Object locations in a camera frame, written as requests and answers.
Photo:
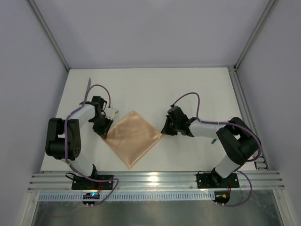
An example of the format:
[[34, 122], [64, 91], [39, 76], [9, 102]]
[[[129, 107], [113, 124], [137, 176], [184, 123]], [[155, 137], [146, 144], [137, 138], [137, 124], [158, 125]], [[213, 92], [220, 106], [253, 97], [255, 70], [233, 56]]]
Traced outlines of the orange cloth napkin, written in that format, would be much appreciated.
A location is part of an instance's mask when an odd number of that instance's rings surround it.
[[109, 130], [104, 141], [130, 169], [161, 137], [156, 128], [136, 111], [131, 111]]

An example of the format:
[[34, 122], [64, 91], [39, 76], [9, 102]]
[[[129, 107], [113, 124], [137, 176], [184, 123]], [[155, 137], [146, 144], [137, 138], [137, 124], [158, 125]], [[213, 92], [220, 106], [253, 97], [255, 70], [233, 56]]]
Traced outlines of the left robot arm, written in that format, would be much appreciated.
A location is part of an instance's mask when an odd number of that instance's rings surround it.
[[113, 119], [119, 111], [107, 104], [101, 96], [83, 101], [66, 118], [51, 118], [48, 122], [45, 152], [48, 156], [65, 162], [79, 177], [94, 183], [100, 180], [96, 166], [81, 155], [81, 128], [92, 123], [92, 130], [106, 139]]

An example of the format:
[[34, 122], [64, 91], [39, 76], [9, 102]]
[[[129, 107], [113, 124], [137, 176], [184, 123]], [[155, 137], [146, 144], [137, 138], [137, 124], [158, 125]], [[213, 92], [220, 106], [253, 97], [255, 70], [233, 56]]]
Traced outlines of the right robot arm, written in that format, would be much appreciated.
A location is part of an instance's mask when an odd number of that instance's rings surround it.
[[188, 137], [206, 137], [220, 141], [226, 155], [209, 173], [197, 173], [198, 188], [239, 188], [235, 171], [250, 157], [261, 153], [259, 138], [238, 117], [224, 122], [207, 122], [196, 117], [188, 118], [178, 106], [167, 111], [166, 122], [161, 131], [164, 135], [179, 133]]

